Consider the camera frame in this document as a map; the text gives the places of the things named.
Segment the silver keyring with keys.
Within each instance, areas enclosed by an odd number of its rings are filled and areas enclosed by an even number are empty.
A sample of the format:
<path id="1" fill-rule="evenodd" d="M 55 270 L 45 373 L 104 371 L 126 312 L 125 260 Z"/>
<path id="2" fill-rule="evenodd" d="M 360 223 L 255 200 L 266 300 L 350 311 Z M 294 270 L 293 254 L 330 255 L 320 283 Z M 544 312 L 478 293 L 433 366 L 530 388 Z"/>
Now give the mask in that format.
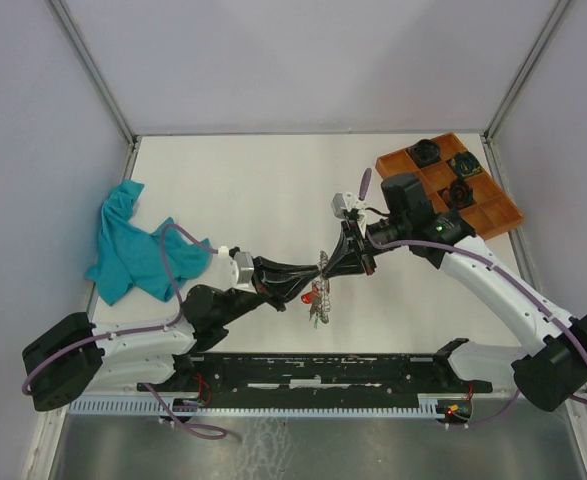
<path id="1" fill-rule="evenodd" d="M 318 267 L 320 268 L 319 276 L 312 281 L 310 284 L 310 289 L 305 292 L 312 292 L 315 294 L 313 303 L 311 305 L 307 305 L 309 307 L 309 321 L 313 324 L 315 329 L 318 329 L 320 324 L 326 325 L 330 321 L 330 282 L 328 279 L 325 279 L 321 273 L 321 269 L 326 264 L 328 259 L 329 258 L 327 253 L 325 251 L 321 251 L 318 263 Z"/>

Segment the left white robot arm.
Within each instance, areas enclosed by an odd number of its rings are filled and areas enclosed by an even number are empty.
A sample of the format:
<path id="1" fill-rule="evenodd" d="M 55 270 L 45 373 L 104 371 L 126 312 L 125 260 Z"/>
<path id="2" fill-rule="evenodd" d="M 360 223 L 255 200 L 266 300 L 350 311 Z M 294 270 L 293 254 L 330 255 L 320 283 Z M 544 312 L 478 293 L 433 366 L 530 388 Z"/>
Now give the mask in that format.
<path id="1" fill-rule="evenodd" d="M 194 366 L 180 356 L 211 349 L 231 322 L 262 305 L 284 311 L 321 273 L 319 265 L 282 264 L 244 252 L 232 263 L 233 287 L 192 287 L 173 319 L 117 326 L 93 322 L 85 312 L 67 315 L 24 348 L 23 394 L 36 411 L 47 412 L 89 391 L 163 382 L 185 389 Z"/>

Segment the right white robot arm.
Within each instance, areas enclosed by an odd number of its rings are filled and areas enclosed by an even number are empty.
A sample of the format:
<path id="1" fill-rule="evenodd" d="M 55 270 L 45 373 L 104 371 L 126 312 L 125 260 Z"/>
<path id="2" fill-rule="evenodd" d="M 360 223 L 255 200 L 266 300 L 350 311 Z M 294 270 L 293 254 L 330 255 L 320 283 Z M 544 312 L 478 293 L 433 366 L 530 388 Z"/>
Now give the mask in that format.
<path id="1" fill-rule="evenodd" d="M 587 315 L 574 316 L 526 283 L 457 211 L 436 212 L 412 173 L 382 181 L 387 212 L 368 223 L 370 176 L 364 173 L 357 194 L 332 199 L 342 231 L 323 277 L 371 275 L 376 256 L 406 247 L 464 285 L 519 342 L 504 347 L 463 341 L 433 364 L 436 386 L 454 391 L 467 380 L 487 381 L 547 412 L 567 400 L 587 405 Z"/>

